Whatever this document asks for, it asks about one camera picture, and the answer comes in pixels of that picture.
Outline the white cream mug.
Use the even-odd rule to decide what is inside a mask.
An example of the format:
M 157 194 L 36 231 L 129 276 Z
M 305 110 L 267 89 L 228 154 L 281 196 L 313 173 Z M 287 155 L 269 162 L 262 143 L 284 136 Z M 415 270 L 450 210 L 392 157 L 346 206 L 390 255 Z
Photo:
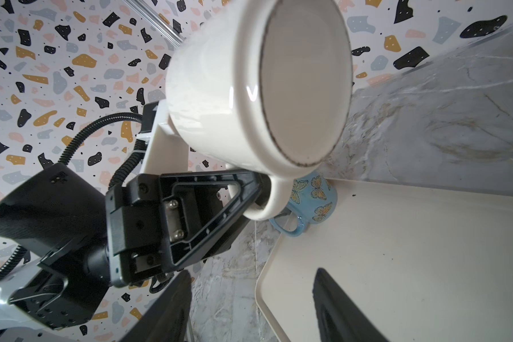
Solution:
M 349 33 L 334 1 L 232 1 L 175 51 L 172 123 L 203 155 L 267 175 L 255 221 L 278 215 L 293 183 L 338 145 L 352 94 Z

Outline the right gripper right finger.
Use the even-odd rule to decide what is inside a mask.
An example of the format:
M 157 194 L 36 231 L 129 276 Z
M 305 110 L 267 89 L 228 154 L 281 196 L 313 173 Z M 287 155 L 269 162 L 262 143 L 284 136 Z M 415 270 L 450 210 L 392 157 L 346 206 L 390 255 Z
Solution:
M 322 341 L 387 342 L 326 269 L 317 270 L 312 294 Z

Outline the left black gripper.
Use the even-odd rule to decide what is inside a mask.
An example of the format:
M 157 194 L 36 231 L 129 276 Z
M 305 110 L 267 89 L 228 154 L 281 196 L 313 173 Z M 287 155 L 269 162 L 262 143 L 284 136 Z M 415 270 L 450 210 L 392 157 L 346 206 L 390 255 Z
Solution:
M 247 170 L 138 175 L 105 196 L 111 285 L 159 280 L 228 250 L 263 205 L 268 176 Z

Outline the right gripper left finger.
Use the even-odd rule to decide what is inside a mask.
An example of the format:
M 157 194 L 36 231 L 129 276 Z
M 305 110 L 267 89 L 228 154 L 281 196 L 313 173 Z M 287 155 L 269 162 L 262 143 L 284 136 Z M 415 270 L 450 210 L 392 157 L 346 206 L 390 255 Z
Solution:
M 191 276 L 182 271 L 121 341 L 185 341 L 191 301 Z

